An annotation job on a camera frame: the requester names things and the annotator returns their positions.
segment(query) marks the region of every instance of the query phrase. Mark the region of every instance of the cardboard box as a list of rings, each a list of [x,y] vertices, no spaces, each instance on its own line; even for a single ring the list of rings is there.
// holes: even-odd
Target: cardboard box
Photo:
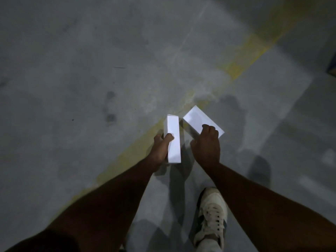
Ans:
[[[168,146],[168,162],[180,163],[181,162],[181,147],[180,147],[180,127],[179,117],[175,115],[167,115],[167,118],[163,124],[163,136],[167,133],[171,133],[174,139]]]
[[[216,125],[203,111],[196,105],[183,117],[183,119],[198,133],[202,132],[202,125],[213,126],[218,131],[218,138],[224,134],[224,131]]]

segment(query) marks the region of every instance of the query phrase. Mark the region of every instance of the gray floor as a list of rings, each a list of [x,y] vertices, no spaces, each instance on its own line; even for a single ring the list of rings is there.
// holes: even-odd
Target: gray floor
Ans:
[[[194,104],[225,131],[222,163],[336,223],[335,5],[1,0],[0,250],[144,157],[162,118]],[[194,251],[212,181],[190,140],[151,178],[129,251]],[[225,251],[255,251],[232,215]]]

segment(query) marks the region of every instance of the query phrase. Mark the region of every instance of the sneaker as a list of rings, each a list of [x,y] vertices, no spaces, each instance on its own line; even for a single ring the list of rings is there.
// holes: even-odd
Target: sneaker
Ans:
[[[221,193],[216,188],[205,188],[199,196],[197,207],[199,214],[194,245],[197,247],[206,235],[215,234],[223,250],[228,209]]]

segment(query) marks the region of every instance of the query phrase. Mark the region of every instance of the foot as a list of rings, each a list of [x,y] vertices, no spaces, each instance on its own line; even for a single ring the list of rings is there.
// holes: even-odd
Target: foot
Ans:
[[[217,237],[223,250],[228,209],[221,193],[216,188],[205,188],[199,196],[197,207],[199,214],[194,245],[198,246],[203,239]]]

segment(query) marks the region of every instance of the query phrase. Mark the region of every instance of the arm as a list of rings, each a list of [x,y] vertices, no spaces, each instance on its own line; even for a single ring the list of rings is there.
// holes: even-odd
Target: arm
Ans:
[[[191,142],[195,160],[216,184],[231,212],[260,251],[336,251],[336,226],[219,163],[218,131],[203,125]]]
[[[47,229],[73,237],[81,251],[118,251],[149,179],[165,159],[172,140],[171,134],[164,140],[155,136],[145,159],[76,201]]]

